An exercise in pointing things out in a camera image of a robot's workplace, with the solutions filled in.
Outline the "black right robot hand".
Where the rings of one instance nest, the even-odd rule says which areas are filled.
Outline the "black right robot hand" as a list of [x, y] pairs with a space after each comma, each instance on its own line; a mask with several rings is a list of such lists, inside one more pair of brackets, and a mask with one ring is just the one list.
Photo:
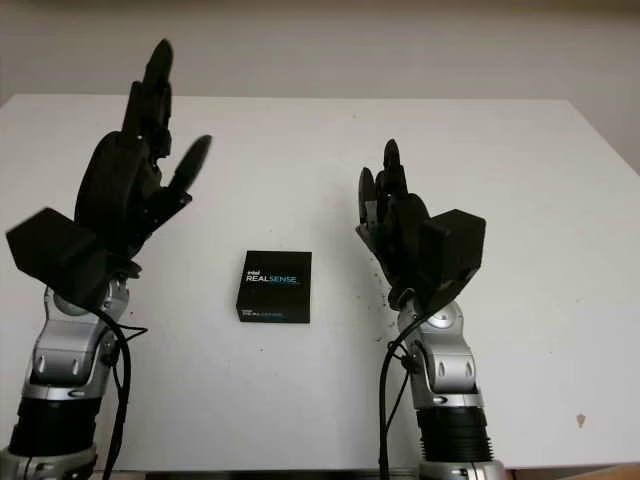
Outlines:
[[429, 218], [420, 197], [408, 190], [395, 139], [384, 147], [383, 168], [376, 175], [363, 168], [358, 182], [356, 232], [390, 285], [389, 306], [398, 310], [403, 293], [417, 283], [416, 249], [421, 225]]

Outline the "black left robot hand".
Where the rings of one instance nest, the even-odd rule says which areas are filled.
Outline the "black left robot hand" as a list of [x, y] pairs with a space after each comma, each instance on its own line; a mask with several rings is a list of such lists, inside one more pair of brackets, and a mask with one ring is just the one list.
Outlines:
[[189, 147], [173, 177], [162, 185], [159, 161], [169, 156], [172, 136], [171, 43], [153, 50], [143, 78], [132, 83], [122, 126], [96, 146], [76, 199], [74, 220], [96, 234], [106, 248], [133, 258], [148, 238], [191, 201], [212, 137]]

